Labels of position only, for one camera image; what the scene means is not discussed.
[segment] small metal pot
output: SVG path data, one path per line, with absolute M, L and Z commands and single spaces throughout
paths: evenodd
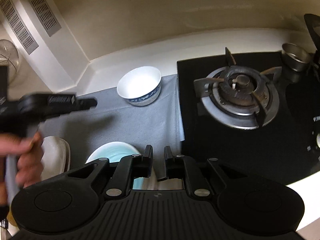
M 294 71 L 302 72 L 308 68 L 311 56 L 302 47 L 293 43 L 284 43 L 282 44 L 282 60 Z

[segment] black glass stovetop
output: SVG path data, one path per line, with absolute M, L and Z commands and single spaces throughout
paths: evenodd
M 225 56 L 179 61 L 180 108 L 185 140 L 182 154 L 197 161 L 216 157 L 245 171 L 287 185 L 320 170 L 320 152 L 313 133 L 314 116 L 319 116 L 314 98 L 320 98 L 320 85 L 311 72 L 299 75 L 281 61 L 281 52 L 233 54 L 237 65 L 258 71 L 283 66 L 276 83 L 279 111 L 272 122 L 254 130 L 238 130 L 202 113 L 196 98 L 195 79 L 204 78 L 227 65 Z

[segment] finger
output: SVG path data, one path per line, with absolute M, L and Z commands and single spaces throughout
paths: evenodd
M 31 181 L 26 182 L 26 183 L 23 185 L 23 187 L 24 187 L 24 188 L 25 188 L 25 187 L 29 187 L 29 186 L 31 186 L 31 185 L 33 185 L 33 184 L 36 184 L 36 183 L 40 182 L 40 181 L 41 181 L 41 177 L 39 176 L 38 178 L 35 178 L 35 179 L 31 180 Z
M 16 183 L 20 186 L 24 186 L 26 183 L 39 180 L 43 171 L 43 166 L 38 163 L 32 167 L 26 167 L 18 171 L 16 176 Z
M 32 141 L 34 144 L 41 146 L 43 143 L 43 137 L 42 137 L 41 133 L 36 132 L 35 135 L 33 136 Z
M 4 182 L 0 182 L 0 206 L 6 206 L 8 201 L 7 201 L 7 190 L 5 187 Z
M 0 155 L 21 155 L 30 151 L 32 146 L 31 138 L 21 139 L 13 134 L 0 134 Z
M 22 154 L 18 160 L 18 169 L 23 169 L 28 166 L 34 166 L 41 162 L 43 150 L 40 145 L 34 145 L 29 153 Z

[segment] cloth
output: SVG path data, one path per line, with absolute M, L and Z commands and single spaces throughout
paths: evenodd
M 118 96 L 116 88 L 81 96 L 95 97 L 98 105 L 88 111 L 73 112 L 47 120 L 40 126 L 44 137 L 65 139 L 71 149 L 70 168 L 85 163 L 101 145 L 123 141 L 144 152 L 153 147 L 153 167 L 158 179 L 165 177 L 164 147 L 173 155 L 180 153 L 180 105 L 177 75 L 161 79 L 162 89 L 156 101 L 148 106 L 132 106 Z

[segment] vent grille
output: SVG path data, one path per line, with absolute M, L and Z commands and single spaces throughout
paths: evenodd
M 29 0 L 29 2 L 50 37 L 61 29 L 46 0 Z
M 31 54 L 31 52 L 38 48 L 39 45 L 27 29 L 12 0 L 0 0 L 0 7 L 4 16 L 9 21 L 14 34 L 19 39 L 26 52 Z

